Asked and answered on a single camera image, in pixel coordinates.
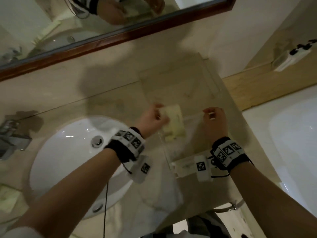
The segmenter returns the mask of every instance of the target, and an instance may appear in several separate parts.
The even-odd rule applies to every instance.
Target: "reflected hand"
[[[203,112],[205,113],[203,117],[205,133],[211,145],[218,139],[228,136],[227,118],[222,108],[205,108]]]
[[[138,128],[141,135],[146,139],[158,131],[163,125],[167,124],[170,119],[168,117],[161,117],[158,108],[164,107],[163,104],[153,104],[147,111],[145,111],[135,127]]]
[[[124,17],[126,10],[115,0],[99,0],[97,14],[111,25],[123,25],[126,21]]]
[[[165,1],[164,0],[144,0],[146,1],[149,6],[152,8],[152,10],[156,14],[161,14],[165,7]]]

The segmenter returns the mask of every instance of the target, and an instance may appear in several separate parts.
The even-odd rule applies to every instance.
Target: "brown marble ledge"
[[[6,161],[1,183],[23,190],[25,199],[30,202],[30,168],[38,150],[49,136],[74,120],[92,115],[104,115],[132,125],[152,101],[166,105],[180,104],[184,116],[195,117],[198,127],[201,127],[200,114],[203,108],[224,108],[233,138],[245,148],[255,166],[264,175],[279,182],[274,168],[209,61],[193,55],[141,72],[139,76],[140,82],[22,120],[18,131],[22,134],[29,133],[33,141],[27,150],[15,152]],[[191,149],[185,150],[178,157],[209,148],[201,132],[201,129],[188,130],[188,136],[193,141]],[[126,195],[107,211],[108,236],[139,237],[155,228],[162,228],[241,199],[230,177],[216,179],[211,183],[199,183],[195,174],[174,179],[158,135],[148,140],[145,154],[153,157],[153,169],[143,184],[133,184]],[[9,220],[13,214],[0,213],[0,222]],[[74,234],[84,238],[102,237],[102,230],[103,214],[100,214],[81,221]]]

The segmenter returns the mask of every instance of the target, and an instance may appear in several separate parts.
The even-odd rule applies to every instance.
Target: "yellow tissue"
[[[186,131],[182,111],[178,104],[159,108],[161,116],[168,116],[170,122],[163,127],[165,141],[170,142],[177,137],[185,137]]]
[[[20,191],[10,188],[5,185],[0,186],[0,210],[10,213],[14,208],[19,195],[21,194]]]

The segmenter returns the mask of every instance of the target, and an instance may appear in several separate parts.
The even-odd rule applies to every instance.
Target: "white bathtub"
[[[243,112],[285,192],[317,216],[317,85]]]

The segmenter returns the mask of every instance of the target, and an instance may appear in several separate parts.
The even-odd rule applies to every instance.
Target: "person's right hand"
[[[228,125],[226,114],[222,108],[210,107],[203,110],[205,133],[211,146],[215,141],[228,136]]]
[[[111,25],[123,25],[126,22],[124,17],[126,10],[115,0],[99,0],[97,14]]]

